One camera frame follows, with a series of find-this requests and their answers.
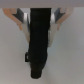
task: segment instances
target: black cylinder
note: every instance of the black cylinder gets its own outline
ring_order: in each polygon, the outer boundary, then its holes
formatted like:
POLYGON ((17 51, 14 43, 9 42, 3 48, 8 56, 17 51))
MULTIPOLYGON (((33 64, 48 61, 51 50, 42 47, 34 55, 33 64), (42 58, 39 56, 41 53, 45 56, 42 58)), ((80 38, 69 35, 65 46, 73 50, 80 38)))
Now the black cylinder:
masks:
POLYGON ((31 77, 38 79, 47 61, 48 29, 50 28, 51 8, 30 9, 29 61, 31 77))

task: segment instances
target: white surface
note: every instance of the white surface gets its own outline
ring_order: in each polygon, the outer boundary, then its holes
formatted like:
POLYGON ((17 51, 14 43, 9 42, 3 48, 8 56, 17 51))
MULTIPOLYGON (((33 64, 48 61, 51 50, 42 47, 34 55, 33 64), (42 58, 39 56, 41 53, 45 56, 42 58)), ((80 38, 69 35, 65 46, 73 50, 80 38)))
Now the white surface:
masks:
POLYGON ((84 8, 75 8, 56 32, 39 80, 24 62, 27 48, 23 32, 0 10, 0 84, 84 84, 84 8))
POLYGON ((83 7, 84 0, 0 0, 0 8, 83 7))

